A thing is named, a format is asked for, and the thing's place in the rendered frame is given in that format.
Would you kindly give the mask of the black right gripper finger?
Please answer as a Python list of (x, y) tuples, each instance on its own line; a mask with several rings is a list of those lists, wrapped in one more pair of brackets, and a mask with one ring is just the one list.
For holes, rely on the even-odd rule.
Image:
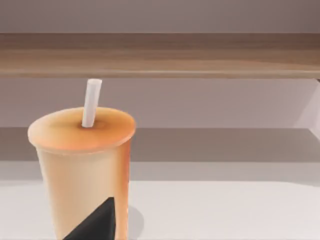
[(63, 240), (115, 240), (115, 199), (109, 197)]

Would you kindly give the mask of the orange cup with white straw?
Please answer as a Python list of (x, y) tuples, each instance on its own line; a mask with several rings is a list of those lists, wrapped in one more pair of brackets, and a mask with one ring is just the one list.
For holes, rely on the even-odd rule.
[(48, 194), (56, 240), (63, 240), (114, 197), (115, 240), (128, 240), (128, 195), (134, 118), (99, 107), (102, 81), (87, 81), (83, 107), (59, 110), (28, 128)]

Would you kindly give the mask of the wooden shelf board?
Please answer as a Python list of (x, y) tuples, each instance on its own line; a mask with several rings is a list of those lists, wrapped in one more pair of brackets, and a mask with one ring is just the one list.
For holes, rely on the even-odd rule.
[(0, 77), (320, 79), (320, 33), (0, 33)]

